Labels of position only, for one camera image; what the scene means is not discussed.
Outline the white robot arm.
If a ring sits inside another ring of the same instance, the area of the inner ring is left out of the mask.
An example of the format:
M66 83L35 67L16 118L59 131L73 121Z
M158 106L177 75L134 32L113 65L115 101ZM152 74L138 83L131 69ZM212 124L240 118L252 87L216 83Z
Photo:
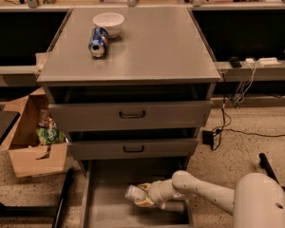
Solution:
M198 195L231 215L233 228L285 228L285 191L261 173L245 175L230 189L177 171L169 180L133 186L127 195L140 207L162 210L170 200Z

